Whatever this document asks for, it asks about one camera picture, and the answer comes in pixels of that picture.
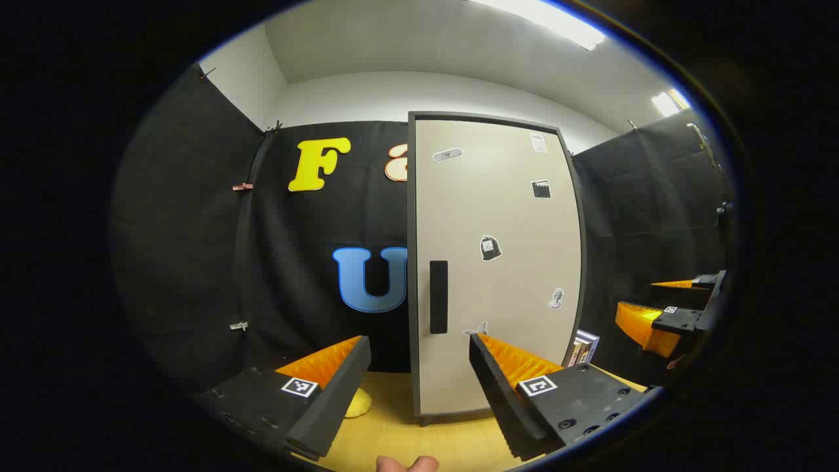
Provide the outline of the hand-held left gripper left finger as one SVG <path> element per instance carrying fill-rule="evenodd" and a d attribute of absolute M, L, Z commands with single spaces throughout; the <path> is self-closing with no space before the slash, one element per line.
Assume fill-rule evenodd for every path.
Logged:
<path fill-rule="evenodd" d="M 197 401 L 267 453 L 317 461 L 332 447 L 370 361 L 369 338 L 355 336 L 280 368 L 246 368 Z"/>

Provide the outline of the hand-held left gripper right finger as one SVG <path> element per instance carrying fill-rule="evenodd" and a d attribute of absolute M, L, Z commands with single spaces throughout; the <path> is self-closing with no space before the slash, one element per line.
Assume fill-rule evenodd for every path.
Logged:
<path fill-rule="evenodd" d="M 528 461 L 565 454 L 633 421 L 656 389 L 584 363 L 562 367 L 485 334 L 469 338 L 469 362 L 509 446 Z"/>

